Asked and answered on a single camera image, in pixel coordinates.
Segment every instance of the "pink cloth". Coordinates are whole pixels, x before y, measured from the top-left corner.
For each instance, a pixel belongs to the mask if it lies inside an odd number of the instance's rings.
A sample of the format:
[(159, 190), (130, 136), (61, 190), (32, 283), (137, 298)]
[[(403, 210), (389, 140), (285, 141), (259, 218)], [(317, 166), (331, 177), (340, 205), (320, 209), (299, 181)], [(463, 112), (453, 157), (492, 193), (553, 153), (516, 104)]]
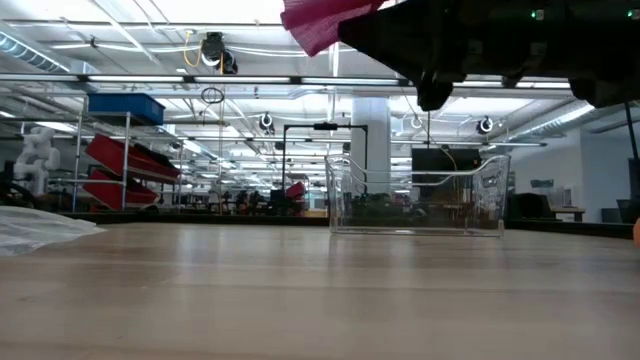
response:
[(280, 15), (285, 29), (309, 56), (338, 42), (338, 25), (374, 12), (384, 0), (284, 0)]

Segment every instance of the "pillar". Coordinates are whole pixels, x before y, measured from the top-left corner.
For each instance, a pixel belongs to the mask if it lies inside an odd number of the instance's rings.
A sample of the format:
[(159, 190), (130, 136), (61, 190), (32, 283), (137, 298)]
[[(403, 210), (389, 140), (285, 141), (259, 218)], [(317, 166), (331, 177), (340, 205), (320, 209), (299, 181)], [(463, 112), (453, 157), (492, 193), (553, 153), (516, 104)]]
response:
[[(368, 174), (367, 192), (369, 194), (388, 193), (391, 169), (391, 121), (389, 99), (387, 98), (355, 98), (351, 111), (351, 125), (369, 126), (369, 148), (365, 148), (365, 132), (361, 129), (351, 131), (351, 158), (360, 167), (365, 167), (365, 152), (367, 153), (367, 169), (371, 171), (385, 171), (384, 174)], [(358, 179), (363, 180), (364, 174), (353, 165), (351, 171)], [(354, 195), (364, 192), (362, 186), (355, 186)]]

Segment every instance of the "clear plastic bin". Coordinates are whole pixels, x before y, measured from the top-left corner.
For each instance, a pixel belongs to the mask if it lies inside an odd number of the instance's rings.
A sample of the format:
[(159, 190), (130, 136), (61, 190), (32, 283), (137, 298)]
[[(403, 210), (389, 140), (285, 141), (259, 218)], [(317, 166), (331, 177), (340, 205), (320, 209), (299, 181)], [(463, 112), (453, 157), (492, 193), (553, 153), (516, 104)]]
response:
[(366, 171), (344, 155), (326, 158), (331, 231), (500, 237), (509, 156), (472, 171)]

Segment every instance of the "blue bin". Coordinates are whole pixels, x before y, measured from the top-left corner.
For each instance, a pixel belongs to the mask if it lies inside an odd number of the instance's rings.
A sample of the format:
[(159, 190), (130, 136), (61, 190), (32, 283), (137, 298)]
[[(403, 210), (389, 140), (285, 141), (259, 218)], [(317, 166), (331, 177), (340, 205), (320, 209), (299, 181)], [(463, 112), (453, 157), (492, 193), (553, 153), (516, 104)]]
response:
[(134, 116), (132, 126), (156, 126), (164, 124), (164, 106), (147, 94), (89, 94), (89, 115), (114, 125), (125, 125), (124, 116), (130, 112)]

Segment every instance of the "desk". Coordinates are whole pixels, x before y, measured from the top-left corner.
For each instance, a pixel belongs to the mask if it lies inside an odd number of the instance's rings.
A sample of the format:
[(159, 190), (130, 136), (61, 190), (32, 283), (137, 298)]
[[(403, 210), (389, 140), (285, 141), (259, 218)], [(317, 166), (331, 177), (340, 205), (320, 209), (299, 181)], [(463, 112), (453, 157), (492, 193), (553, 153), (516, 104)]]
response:
[(2, 360), (636, 360), (640, 249), (126, 224), (0, 257)]
[(575, 222), (582, 222), (582, 214), (586, 213), (587, 210), (576, 207), (552, 207), (551, 212), (553, 216), (557, 214), (573, 214)]

